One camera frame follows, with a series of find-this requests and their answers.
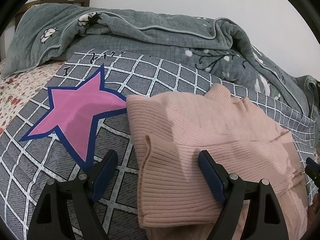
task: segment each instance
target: pink sweater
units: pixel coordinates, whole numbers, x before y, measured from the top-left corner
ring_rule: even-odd
[[[205,240],[220,204],[198,167],[208,150],[243,180],[270,181],[290,240],[307,228],[308,198],[292,135],[248,98],[231,98],[214,84],[206,95],[166,92],[127,97],[131,135],[140,166],[138,217],[152,240]],[[248,202],[233,239],[240,239]]]

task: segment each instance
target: white dot on blanket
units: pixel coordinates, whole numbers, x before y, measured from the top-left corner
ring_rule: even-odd
[[[191,57],[191,56],[192,56],[192,51],[189,50],[189,49],[187,49],[185,53],[186,53],[186,55],[187,55],[188,57]]]

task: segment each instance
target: silver screw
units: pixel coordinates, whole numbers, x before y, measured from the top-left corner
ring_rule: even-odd
[[[48,179],[47,183],[48,185],[52,185],[54,183],[54,179]]]
[[[86,178],[87,178],[87,174],[84,174],[84,173],[83,173],[83,174],[80,174],[80,175],[79,175],[79,179],[80,179],[80,180],[84,180],[84,179],[86,179]]]
[[[269,180],[267,180],[267,179],[262,179],[261,182],[264,185],[269,185]]]
[[[235,174],[235,173],[231,173],[231,174],[229,175],[229,177],[230,177],[230,179],[233,179],[233,180],[237,180],[237,179],[239,178],[238,175]]]

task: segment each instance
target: bed sheet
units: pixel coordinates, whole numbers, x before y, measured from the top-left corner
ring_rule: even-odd
[[[15,109],[12,122],[0,137],[0,174],[3,175],[2,181],[0,177],[0,215],[18,239],[26,240],[34,207],[46,181],[49,178],[71,180],[81,172],[55,133],[27,142],[19,140],[49,109],[47,87],[75,87],[102,64],[105,68],[105,87],[117,90],[124,96],[152,96],[165,91],[203,95],[213,83],[220,83],[233,96],[248,96],[269,117],[290,130],[302,165],[305,166],[307,157],[314,158],[314,121],[280,101],[196,68],[155,57],[111,50],[76,52],[63,66],[52,67],[50,75],[46,73],[48,82],[42,80],[42,86],[38,85],[29,92],[30,100],[25,99],[28,103],[23,108],[18,104],[22,109],[19,112]],[[34,78],[39,78],[41,74],[34,73]],[[99,121],[94,160],[101,161],[110,148],[117,151],[119,162],[105,195],[94,206],[95,211],[111,240],[147,239],[136,217],[139,168],[127,114]],[[317,189],[307,176],[305,178],[311,203]],[[76,239],[83,239],[72,202],[68,203],[68,208]]]
[[[0,62],[0,72],[5,59]],[[23,106],[52,78],[64,61],[49,61],[42,66],[0,79],[0,135]]]

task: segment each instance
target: white wall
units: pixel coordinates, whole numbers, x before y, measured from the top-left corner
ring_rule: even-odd
[[[289,74],[310,74],[320,80],[320,44],[287,0],[90,0],[90,6],[227,17],[246,31],[253,45]]]

